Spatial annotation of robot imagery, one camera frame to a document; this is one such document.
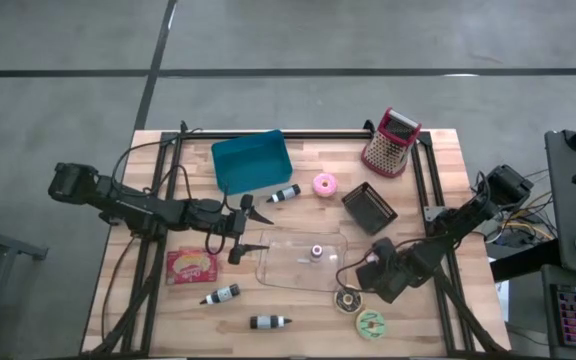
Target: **toy donut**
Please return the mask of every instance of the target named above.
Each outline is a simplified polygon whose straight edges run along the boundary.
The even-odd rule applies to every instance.
[[[321,197],[332,196],[337,191],[337,179],[332,174],[321,173],[312,181],[315,194]]]

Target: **cheese grater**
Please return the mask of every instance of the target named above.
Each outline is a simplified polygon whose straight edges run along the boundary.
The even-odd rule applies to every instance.
[[[388,108],[372,140],[362,151],[361,160],[380,175],[400,175],[405,169],[410,148],[419,130],[421,124]]]

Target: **wooden tabletop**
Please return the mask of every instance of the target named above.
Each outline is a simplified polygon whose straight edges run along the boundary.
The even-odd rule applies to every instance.
[[[441,185],[447,206],[459,207],[470,199],[468,177],[455,130],[429,130],[432,134]],[[158,141],[160,131],[138,131],[133,145]],[[183,143],[181,163],[189,172],[190,188],[194,198],[221,199],[216,185],[210,146],[213,141],[186,140]],[[244,243],[259,243],[264,230],[338,233],[348,241],[346,264],[361,258],[370,244],[388,236],[398,243],[406,239],[423,237],[423,225],[412,169],[412,161],[402,176],[387,179],[369,171],[359,160],[365,140],[287,140],[294,172],[290,183],[302,189],[298,198],[277,204],[266,204],[267,196],[275,191],[255,191],[257,210],[275,222],[274,226],[248,221]],[[425,163],[423,146],[420,147],[426,189],[432,191]],[[151,185],[157,147],[134,151],[126,166],[124,183],[141,189]],[[339,182],[337,193],[331,198],[313,194],[312,179],[321,172],[334,174]],[[399,217],[375,236],[366,235],[345,211],[341,198],[349,191],[368,181],[395,209]],[[183,176],[178,176],[176,199],[186,198]],[[230,204],[237,204],[234,197]],[[180,247],[202,248],[205,235],[194,231],[169,232],[167,251]],[[101,305],[110,275],[130,241],[125,227],[116,227],[110,233],[100,279],[95,293],[83,349],[98,345],[100,337]],[[112,327],[126,309],[138,243],[129,250],[115,281],[106,316],[106,331]],[[384,338],[367,341],[355,330],[355,317],[338,312],[332,305],[332,294],[268,287],[258,282],[255,271],[258,254],[250,253],[238,266],[227,263],[228,241],[219,255],[219,276],[216,282],[166,285],[161,280],[157,316],[153,329],[151,356],[175,357],[332,357],[332,356],[439,356],[445,354],[439,312],[432,281],[420,288],[407,288],[393,304],[374,294],[365,296],[366,306],[381,312],[386,319]],[[470,235],[457,251],[461,279],[466,301],[484,328],[502,346],[509,349],[509,341],[497,299],[495,286],[480,236]],[[347,272],[348,282],[357,284],[354,271]],[[226,303],[206,306],[199,300],[215,289],[237,283],[242,295]],[[283,329],[259,331],[249,329],[253,315],[283,315],[293,323]],[[135,339],[141,339],[142,317],[138,318]],[[459,339],[458,319],[454,308],[451,321],[455,337]]]

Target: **teal tray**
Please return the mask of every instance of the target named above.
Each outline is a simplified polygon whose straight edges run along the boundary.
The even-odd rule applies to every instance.
[[[288,182],[292,164],[279,130],[212,145],[217,186],[228,195]]]

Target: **clear plastic tray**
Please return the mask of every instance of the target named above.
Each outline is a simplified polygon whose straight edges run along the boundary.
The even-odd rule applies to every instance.
[[[269,247],[259,258],[256,276],[260,283],[313,291],[339,288],[335,274],[344,266],[348,248],[343,235],[267,230],[260,243]],[[311,256],[315,245],[323,250],[319,259]],[[339,280],[346,282],[345,272],[339,274]]]

